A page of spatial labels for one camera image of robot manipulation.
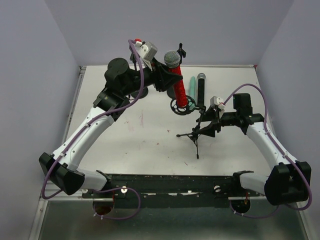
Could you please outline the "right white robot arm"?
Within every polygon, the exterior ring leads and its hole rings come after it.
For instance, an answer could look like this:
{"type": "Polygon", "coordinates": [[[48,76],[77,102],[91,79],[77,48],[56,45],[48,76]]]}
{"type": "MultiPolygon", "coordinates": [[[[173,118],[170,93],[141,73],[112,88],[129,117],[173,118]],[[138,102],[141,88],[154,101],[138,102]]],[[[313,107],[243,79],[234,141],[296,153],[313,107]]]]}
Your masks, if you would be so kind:
{"type": "Polygon", "coordinates": [[[223,127],[236,126],[259,149],[270,168],[269,175],[252,171],[235,172],[236,188],[266,196],[273,206],[306,201],[309,198],[310,165],[298,161],[275,139],[265,118],[253,112],[250,94],[234,94],[233,108],[233,112],[225,112],[222,98],[213,96],[210,107],[200,118],[203,122],[209,122],[209,125],[201,128],[199,134],[214,137],[223,127]]]}

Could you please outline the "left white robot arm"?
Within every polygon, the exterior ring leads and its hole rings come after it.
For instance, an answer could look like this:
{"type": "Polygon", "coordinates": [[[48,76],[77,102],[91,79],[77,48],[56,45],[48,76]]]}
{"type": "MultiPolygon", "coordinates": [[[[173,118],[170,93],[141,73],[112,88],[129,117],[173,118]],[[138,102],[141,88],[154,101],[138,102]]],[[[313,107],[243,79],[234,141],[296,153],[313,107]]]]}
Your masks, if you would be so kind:
{"type": "Polygon", "coordinates": [[[150,85],[158,92],[166,91],[182,80],[181,74],[175,70],[180,64],[180,59],[166,56],[164,63],[152,59],[151,67],[138,71],[131,69],[124,58],[110,61],[104,74],[105,87],[93,102],[84,121],[58,149],[51,154],[44,152],[39,157],[46,180],[52,181],[69,196],[80,189],[102,190],[108,181],[106,175],[98,170],[78,169],[84,155],[131,104],[128,95],[150,85]]]}

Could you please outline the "black tripod shock-mount stand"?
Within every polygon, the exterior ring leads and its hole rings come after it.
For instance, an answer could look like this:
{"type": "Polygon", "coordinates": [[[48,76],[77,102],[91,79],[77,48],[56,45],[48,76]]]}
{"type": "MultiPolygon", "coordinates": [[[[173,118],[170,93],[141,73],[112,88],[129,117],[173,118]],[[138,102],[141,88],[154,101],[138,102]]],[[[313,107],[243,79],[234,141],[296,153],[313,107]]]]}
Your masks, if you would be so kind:
{"type": "Polygon", "coordinates": [[[184,107],[179,107],[178,101],[176,99],[172,99],[170,102],[170,108],[172,112],[179,116],[186,116],[193,113],[194,111],[199,111],[200,116],[199,116],[197,125],[194,128],[192,128],[190,133],[177,134],[176,137],[177,138],[188,137],[195,145],[196,158],[199,159],[200,156],[199,156],[198,138],[200,135],[201,122],[206,112],[206,107],[204,105],[198,105],[195,102],[195,100],[188,95],[186,96],[186,99],[187,99],[187,105],[184,107]]]}

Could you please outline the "red rhinestone microphone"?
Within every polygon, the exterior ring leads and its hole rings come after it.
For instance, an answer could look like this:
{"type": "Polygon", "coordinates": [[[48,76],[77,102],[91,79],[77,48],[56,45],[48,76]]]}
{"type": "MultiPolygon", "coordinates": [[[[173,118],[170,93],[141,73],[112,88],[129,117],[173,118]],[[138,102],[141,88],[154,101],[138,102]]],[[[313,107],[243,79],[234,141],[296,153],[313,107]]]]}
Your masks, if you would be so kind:
{"type": "MultiPolygon", "coordinates": [[[[177,75],[182,76],[180,55],[175,50],[169,50],[164,55],[164,63],[169,67],[169,70],[177,75]]],[[[187,95],[183,79],[173,85],[175,98],[179,107],[185,107],[188,104],[187,95]]]]}

